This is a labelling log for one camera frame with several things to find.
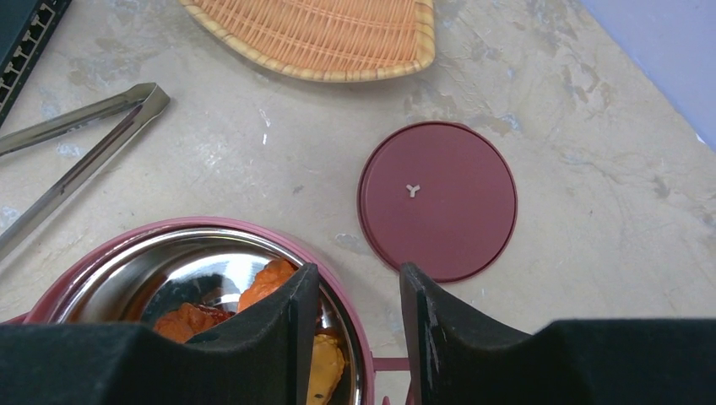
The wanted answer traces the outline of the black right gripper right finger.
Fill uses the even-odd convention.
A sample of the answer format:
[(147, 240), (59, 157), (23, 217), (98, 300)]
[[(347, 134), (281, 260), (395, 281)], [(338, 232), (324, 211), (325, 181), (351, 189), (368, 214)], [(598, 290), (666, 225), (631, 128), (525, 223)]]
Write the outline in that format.
[(528, 334), (412, 263), (400, 297), (417, 404), (712, 404), (712, 319), (558, 320)]

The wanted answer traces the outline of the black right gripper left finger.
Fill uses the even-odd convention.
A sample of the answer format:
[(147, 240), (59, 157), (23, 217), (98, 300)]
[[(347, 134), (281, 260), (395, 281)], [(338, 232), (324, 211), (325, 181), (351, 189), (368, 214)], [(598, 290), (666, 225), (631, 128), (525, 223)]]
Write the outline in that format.
[(303, 404), (319, 274), (302, 266), (264, 300), (189, 342), (136, 323), (4, 325), (4, 404)]

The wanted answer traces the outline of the orange fried chicken wing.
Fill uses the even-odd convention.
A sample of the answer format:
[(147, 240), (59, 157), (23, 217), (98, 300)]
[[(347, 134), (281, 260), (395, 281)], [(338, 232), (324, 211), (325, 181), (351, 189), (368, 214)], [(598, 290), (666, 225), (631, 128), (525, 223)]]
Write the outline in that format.
[(276, 259), (268, 262), (264, 268), (255, 275), (252, 284), (241, 293), (236, 312), (240, 313), (272, 294), (276, 289), (281, 287), (295, 271), (296, 268), (284, 259)]

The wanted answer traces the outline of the dark red round lid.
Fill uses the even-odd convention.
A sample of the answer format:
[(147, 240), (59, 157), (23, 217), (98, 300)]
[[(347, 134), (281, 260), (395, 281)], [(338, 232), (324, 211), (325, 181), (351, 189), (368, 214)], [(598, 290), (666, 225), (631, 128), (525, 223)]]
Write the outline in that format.
[(475, 276), (506, 250), (518, 218), (513, 174), (498, 149), (461, 123), (402, 127), (370, 154), (357, 214), (390, 268), (413, 262), (438, 283)]

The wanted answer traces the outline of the steel food tongs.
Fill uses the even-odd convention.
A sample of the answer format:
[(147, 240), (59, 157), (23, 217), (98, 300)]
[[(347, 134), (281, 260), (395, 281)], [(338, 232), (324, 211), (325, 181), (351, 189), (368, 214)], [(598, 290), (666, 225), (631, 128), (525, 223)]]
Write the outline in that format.
[(160, 116), (170, 102), (171, 97), (158, 84), (136, 84), (112, 97), (1, 137), (1, 155), (6, 156), (60, 138), (107, 117), (126, 114), (92, 148), (83, 150), (65, 144), (58, 148), (61, 155), (79, 160), (2, 232), (1, 258), (5, 259), (18, 248), (97, 170)]

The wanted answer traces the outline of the orange fried cutlet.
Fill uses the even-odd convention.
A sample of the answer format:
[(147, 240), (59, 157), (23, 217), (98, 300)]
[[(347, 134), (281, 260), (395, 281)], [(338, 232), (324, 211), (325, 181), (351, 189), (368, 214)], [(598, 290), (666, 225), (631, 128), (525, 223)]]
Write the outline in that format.
[(154, 324), (153, 331), (176, 343), (186, 343), (195, 335), (228, 320), (233, 313), (208, 307), (183, 303), (177, 310), (167, 312)]

